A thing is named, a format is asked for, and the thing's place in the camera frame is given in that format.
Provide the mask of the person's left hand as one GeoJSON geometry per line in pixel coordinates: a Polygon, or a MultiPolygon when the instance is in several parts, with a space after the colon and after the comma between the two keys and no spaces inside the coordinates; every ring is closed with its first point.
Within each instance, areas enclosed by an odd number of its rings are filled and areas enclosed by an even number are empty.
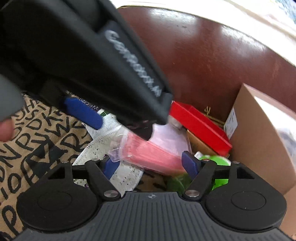
{"type": "Polygon", "coordinates": [[[7,142],[14,137],[14,123],[11,118],[0,123],[0,141],[7,142]]]}

